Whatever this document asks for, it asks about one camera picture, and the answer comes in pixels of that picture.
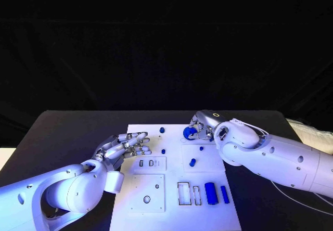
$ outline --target black table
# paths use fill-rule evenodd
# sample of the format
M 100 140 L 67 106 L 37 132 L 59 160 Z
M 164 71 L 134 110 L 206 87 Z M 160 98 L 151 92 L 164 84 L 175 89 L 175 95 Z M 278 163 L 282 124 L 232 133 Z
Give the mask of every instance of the black table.
M 217 111 L 271 134 L 299 141 L 276 111 Z M 46 111 L 37 118 L 0 171 L 0 186 L 90 158 L 96 145 L 128 124 L 187 124 L 194 111 Z M 333 230 L 333 217 L 291 201 L 269 180 L 243 166 L 224 164 L 242 230 Z M 278 186 L 298 201 L 333 213 L 312 193 Z M 103 192 L 95 209 L 62 230 L 109 230 L 113 194 Z

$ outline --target blue cylinder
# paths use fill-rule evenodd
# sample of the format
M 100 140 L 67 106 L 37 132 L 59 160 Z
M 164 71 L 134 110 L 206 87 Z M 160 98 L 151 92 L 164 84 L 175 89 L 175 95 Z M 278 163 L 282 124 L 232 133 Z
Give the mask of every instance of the blue cylinder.
M 194 164 L 196 164 L 196 159 L 191 159 L 188 165 L 193 167 Z
M 214 184 L 211 182 L 204 184 L 206 189 L 206 201 L 209 205 L 216 205 L 219 203 Z
M 229 198 L 227 198 L 224 186 L 220 186 L 220 190 L 222 190 L 222 195 L 223 195 L 223 202 L 227 204 L 229 203 Z

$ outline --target black backdrop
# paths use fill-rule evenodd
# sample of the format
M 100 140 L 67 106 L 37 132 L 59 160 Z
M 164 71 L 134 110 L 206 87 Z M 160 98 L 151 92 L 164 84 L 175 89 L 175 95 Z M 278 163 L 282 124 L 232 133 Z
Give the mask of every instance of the black backdrop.
M 333 6 L 8 3 L 0 145 L 44 110 L 278 110 L 333 130 Z

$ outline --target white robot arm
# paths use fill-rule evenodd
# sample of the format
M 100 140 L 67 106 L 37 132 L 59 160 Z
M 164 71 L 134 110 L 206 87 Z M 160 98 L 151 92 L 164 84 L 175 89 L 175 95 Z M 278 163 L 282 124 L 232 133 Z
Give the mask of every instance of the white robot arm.
M 124 158 L 148 155 L 141 144 L 147 132 L 111 136 L 99 145 L 90 160 L 62 167 L 0 188 L 0 230 L 56 231 L 77 220 L 96 206 L 102 191 L 118 193 L 124 174 L 118 167 Z M 46 217 L 40 202 L 60 209 Z
M 226 121 L 209 110 L 196 112 L 184 137 L 214 140 L 227 164 L 243 165 L 275 183 L 333 198 L 333 156 L 315 148 L 268 134 L 236 119 Z

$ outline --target rectangular hole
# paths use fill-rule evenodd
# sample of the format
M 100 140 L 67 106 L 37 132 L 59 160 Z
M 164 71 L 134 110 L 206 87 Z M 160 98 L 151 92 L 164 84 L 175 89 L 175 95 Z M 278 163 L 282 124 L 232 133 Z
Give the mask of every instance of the rectangular hole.
M 198 186 L 193 186 L 194 205 L 201 205 Z
M 188 183 L 178 182 L 178 205 L 191 205 L 188 194 Z

